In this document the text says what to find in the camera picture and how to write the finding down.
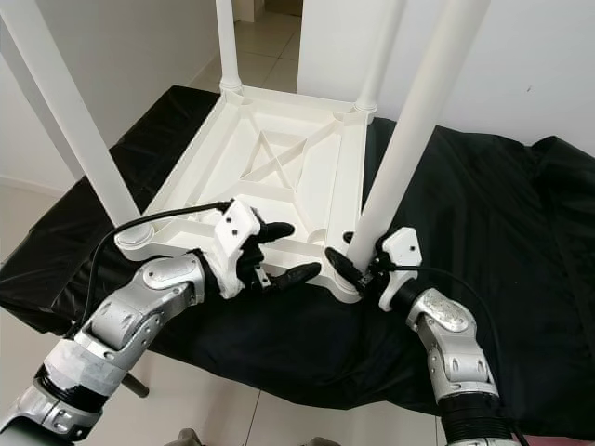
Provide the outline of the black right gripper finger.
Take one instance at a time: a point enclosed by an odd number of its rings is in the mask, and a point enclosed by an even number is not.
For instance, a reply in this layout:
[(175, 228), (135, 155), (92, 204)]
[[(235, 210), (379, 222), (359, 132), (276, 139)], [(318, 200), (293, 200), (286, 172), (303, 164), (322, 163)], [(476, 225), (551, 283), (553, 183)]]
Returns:
[(354, 267), (347, 256), (341, 254), (335, 247), (325, 247), (324, 256), (331, 268), (354, 292), (362, 288), (363, 273)]

